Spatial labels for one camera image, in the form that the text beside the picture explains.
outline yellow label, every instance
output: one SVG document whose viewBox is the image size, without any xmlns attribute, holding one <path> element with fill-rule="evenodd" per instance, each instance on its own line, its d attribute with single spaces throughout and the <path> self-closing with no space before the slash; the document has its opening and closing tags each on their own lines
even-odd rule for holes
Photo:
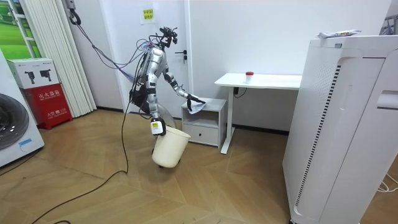
<svg viewBox="0 0 398 224">
<path fill-rule="evenodd" d="M 151 20 L 154 18 L 154 10 L 153 9 L 145 9 L 144 10 L 144 19 Z"/>
</svg>

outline wooden floor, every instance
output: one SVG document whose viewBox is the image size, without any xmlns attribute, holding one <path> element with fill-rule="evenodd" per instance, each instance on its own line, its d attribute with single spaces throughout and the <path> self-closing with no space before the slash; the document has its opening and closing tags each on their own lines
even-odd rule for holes
<svg viewBox="0 0 398 224">
<path fill-rule="evenodd" d="M 0 223 L 30 224 L 55 205 L 125 169 L 122 120 L 122 113 L 99 110 L 51 131 L 40 130 L 45 147 L 0 177 Z M 150 157 L 153 140 L 148 121 L 129 114 L 124 130 L 128 175 L 118 174 L 96 192 L 57 208 L 37 223 L 288 222 L 282 176 L 286 136 L 237 129 L 227 155 L 215 147 L 189 144 L 176 168 L 160 169 Z M 18 163 L 0 169 L 0 174 Z M 397 223 L 397 202 L 398 193 L 377 195 L 362 224 Z"/>
</svg>

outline desk leg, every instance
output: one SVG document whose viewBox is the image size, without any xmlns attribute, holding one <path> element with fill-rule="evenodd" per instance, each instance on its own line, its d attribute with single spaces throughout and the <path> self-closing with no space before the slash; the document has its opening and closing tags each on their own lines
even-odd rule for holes
<svg viewBox="0 0 398 224">
<path fill-rule="evenodd" d="M 234 134 L 235 128 L 232 128 L 232 110 L 233 110 L 233 101 L 234 101 L 234 88 L 229 88 L 228 95 L 228 120 L 226 127 L 226 139 L 221 148 L 221 153 L 226 154 L 228 152 L 229 144 L 231 144 L 232 135 Z"/>
</svg>

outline door handle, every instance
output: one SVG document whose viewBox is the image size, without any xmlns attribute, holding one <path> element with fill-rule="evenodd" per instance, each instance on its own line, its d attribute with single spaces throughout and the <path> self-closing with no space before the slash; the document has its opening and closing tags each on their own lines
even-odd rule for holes
<svg viewBox="0 0 398 224">
<path fill-rule="evenodd" d="M 187 50 L 184 50 L 183 52 L 175 52 L 175 54 L 184 54 L 184 55 L 187 55 Z"/>
</svg>

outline washing machine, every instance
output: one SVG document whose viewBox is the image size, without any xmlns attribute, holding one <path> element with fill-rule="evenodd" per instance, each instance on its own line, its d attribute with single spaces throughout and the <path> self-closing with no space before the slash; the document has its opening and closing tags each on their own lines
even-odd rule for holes
<svg viewBox="0 0 398 224">
<path fill-rule="evenodd" d="M 43 146 L 25 99 L 0 51 L 0 167 Z"/>
</svg>

